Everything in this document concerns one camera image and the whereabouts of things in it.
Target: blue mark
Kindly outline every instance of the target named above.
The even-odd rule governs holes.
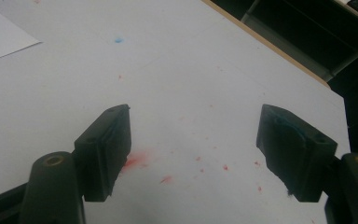
[[[121,38],[121,37],[118,37],[118,38],[115,39],[115,43],[121,43],[123,41],[124,41],[124,39]]]

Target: blue stain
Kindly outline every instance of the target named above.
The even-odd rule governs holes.
[[[124,39],[121,38],[121,37],[118,37],[118,38],[115,39],[115,43],[121,43],[123,41],[124,41]]]

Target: paint stain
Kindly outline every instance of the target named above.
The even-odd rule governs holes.
[[[127,162],[124,167],[121,169],[121,173],[125,173],[134,168],[146,167],[147,163],[147,154],[145,152],[132,152],[127,157]]]
[[[124,39],[121,37],[118,37],[115,39],[115,43],[117,43],[117,44],[122,43],[123,41],[124,41]]]
[[[159,183],[160,184],[170,184],[170,183],[172,183],[172,176],[171,175],[164,176]]]

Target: red smudge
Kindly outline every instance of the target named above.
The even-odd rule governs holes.
[[[147,158],[146,153],[144,152],[132,152],[127,157],[127,162],[124,167],[121,169],[121,173],[124,173],[130,169],[135,167],[146,167],[147,164],[145,163]]]
[[[160,183],[160,184],[162,184],[162,183],[164,183],[164,184],[170,184],[170,183],[172,183],[172,176],[171,176],[171,175],[166,175],[166,176],[164,176],[159,183]]]

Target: white table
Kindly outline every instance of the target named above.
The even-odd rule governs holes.
[[[255,139],[261,105],[276,105],[337,141],[340,157],[349,151],[342,98],[212,8],[13,0],[0,13],[43,42],[0,59],[0,193],[126,103],[132,152],[144,160],[112,198],[85,203],[89,224],[325,223],[325,196],[288,197]]]

